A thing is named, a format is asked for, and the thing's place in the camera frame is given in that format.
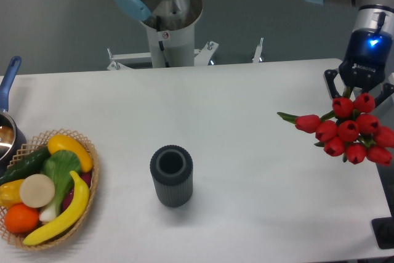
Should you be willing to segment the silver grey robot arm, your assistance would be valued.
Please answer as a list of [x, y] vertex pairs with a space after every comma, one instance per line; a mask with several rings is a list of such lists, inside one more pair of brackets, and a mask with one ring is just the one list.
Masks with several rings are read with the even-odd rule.
[[[151, 63], [155, 68], [210, 65], [218, 45], [208, 42], [195, 49], [195, 24], [203, 11], [202, 0], [114, 0], [130, 18], [147, 31]], [[306, 0], [349, 4], [358, 9], [343, 62], [326, 70], [324, 79], [332, 98], [338, 98], [334, 80], [365, 94], [380, 87], [376, 105], [393, 95], [385, 80], [385, 66], [393, 47], [393, 0]]]

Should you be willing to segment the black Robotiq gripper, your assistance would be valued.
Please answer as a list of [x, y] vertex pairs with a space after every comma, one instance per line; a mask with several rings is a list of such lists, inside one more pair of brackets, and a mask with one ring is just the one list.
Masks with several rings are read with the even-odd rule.
[[356, 30], [350, 36], [343, 62], [339, 69], [324, 71], [324, 81], [330, 99], [346, 97], [347, 88], [337, 90], [336, 78], [342, 78], [348, 87], [357, 87], [369, 92], [378, 84], [379, 95], [374, 99], [375, 108], [384, 103], [394, 93], [392, 83], [382, 83], [385, 79], [385, 66], [392, 47], [392, 38], [386, 34]]

